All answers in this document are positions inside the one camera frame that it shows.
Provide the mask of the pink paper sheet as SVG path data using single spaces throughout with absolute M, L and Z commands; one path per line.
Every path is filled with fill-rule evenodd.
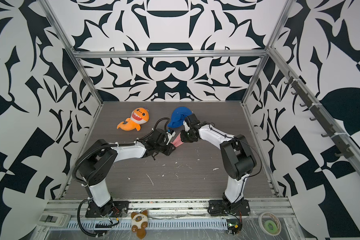
M 182 139 L 181 139 L 181 134 L 179 134 L 179 135 L 175 138 L 175 140 L 172 142 L 172 145 L 173 145 L 175 148 L 177 148 L 177 147 L 181 146 L 182 144 L 183 144 L 183 141 L 182 141 Z

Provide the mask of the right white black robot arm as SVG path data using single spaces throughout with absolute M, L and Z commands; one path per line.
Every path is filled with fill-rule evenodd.
M 210 200 L 208 213 L 211 216 L 248 216 L 250 206 L 245 200 L 244 189 L 257 166 L 255 150 L 243 135 L 226 134 L 212 123 L 200 122 L 194 114 L 185 118 L 184 126 L 181 141 L 193 143 L 204 140 L 217 147 L 221 151 L 224 169 L 229 176 L 222 199 Z

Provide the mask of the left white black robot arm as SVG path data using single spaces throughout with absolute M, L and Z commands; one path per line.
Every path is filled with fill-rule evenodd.
M 173 130 L 155 129 L 145 138 L 131 143 L 108 143 L 104 139 L 96 141 L 76 161 L 72 179 L 86 188 L 90 208 L 96 216 L 110 215 L 115 207 L 108 190 L 106 177 L 114 163 L 152 157 L 158 154 L 169 156 L 176 147 L 171 143 Z

